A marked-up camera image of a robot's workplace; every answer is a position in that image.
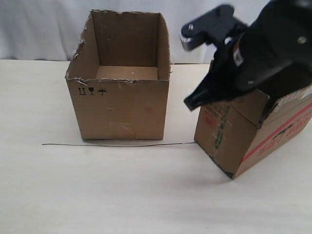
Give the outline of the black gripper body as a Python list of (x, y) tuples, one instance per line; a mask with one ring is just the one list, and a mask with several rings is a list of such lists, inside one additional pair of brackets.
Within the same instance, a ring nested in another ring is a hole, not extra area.
[(312, 2), (271, 0), (237, 42), (233, 85), (248, 91), (292, 63), (312, 63)]

